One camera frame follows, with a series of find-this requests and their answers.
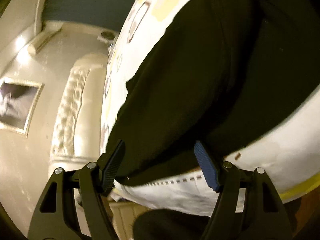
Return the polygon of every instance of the framed picture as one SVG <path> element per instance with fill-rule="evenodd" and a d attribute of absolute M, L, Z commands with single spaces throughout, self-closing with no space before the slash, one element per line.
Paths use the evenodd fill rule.
<path fill-rule="evenodd" d="M 0 129 L 27 137 L 42 86 L 42 83 L 26 80 L 0 80 Z"/>

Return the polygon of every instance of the black clamp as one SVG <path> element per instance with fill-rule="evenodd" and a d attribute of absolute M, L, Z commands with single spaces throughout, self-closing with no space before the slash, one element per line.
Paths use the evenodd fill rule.
<path fill-rule="evenodd" d="M 101 195 L 108 195 L 125 154 L 120 141 L 111 156 L 81 170 L 58 168 L 50 177 L 31 220 L 29 240 L 119 240 L 109 221 Z M 197 141 L 195 154 L 207 184 L 220 193 L 201 240 L 290 240 L 290 223 L 281 199 L 267 173 L 238 169 L 209 156 Z M 74 200 L 81 190 L 84 214 L 92 237 L 81 233 Z M 240 188 L 246 188 L 244 211 L 236 213 Z"/>

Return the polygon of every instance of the white fabric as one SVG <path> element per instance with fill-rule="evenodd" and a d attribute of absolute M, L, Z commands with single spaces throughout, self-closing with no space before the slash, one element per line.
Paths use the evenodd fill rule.
<path fill-rule="evenodd" d="M 126 187 L 115 181 L 121 197 L 151 209 L 172 209 L 210 217 L 219 194 L 204 179 L 202 171 L 152 181 L 138 187 Z M 236 212 L 244 207 L 245 189 L 240 189 Z"/>
<path fill-rule="evenodd" d="M 70 71 L 53 130 L 49 177 L 62 167 L 80 169 L 100 156 L 100 120 L 108 56 L 91 53 Z"/>
<path fill-rule="evenodd" d="M 235 160 L 236 154 L 241 157 Z M 244 170 L 264 168 L 279 193 L 320 172 L 320 86 L 291 116 L 248 147 L 226 157 Z M 300 197 L 296 195 L 291 201 Z"/>

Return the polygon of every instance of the person's leg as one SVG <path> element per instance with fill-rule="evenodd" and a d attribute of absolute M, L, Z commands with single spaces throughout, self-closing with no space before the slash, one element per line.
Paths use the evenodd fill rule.
<path fill-rule="evenodd" d="M 134 240 L 198 240 L 209 217 L 160 209 L 144 213 L 133 225 Z"/>

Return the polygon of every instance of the metal screw head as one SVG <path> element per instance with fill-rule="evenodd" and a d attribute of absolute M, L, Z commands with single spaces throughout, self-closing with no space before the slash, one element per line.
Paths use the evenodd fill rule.
<path fill-rule="evenodd" d="M 96 164 L 95 162 L 88 163 L 88 165 L 87 165 L 87 167 L 88 167 L 89 169 L 93 169 L 93 168 L 95 168 L 96 166 L 97 166 L 97 164 Z"/>
<path fill-rule="evenodd" d="M 55 174 L 60 174 L 61 172 L 63 172 L 63 169 L 62 169 L 62 168 L 56 168 L 56 169 L 54 170 L 54 173 L 55 173 Z"/>
<path fill-rule="evenodd" d="M 229 168 L 232 167 L 232 164 L 231 164 L 230 162 L 224 162 L 224 163 L 223 163 L 223 167 L 229 169 Z"/>
<path fill-rule="evenodd" d="M 263 174 L 264 173 L 264 169 L 263 168 L 257 168 L 257 173 Z"/>

